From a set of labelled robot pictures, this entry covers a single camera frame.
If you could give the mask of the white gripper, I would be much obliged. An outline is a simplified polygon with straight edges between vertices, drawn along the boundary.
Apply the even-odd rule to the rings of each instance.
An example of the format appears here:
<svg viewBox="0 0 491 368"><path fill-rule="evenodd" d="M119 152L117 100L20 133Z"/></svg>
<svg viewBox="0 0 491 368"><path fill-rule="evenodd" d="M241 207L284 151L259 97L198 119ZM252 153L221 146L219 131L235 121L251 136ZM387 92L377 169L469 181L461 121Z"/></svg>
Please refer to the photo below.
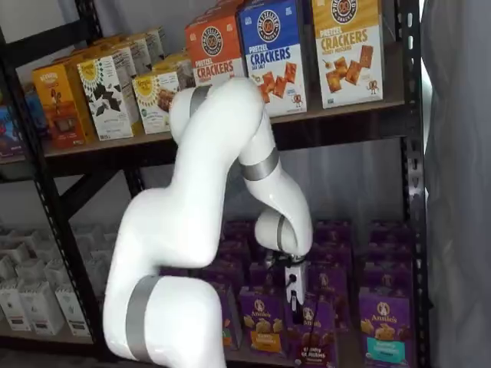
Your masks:
<svg viewBox="0 0 491 368"><path fill-rule="evenodd" d="M302 305L308 286L307 264L297 263L285 267L285 293L292 312L292 323L303 324Z"/></svg>

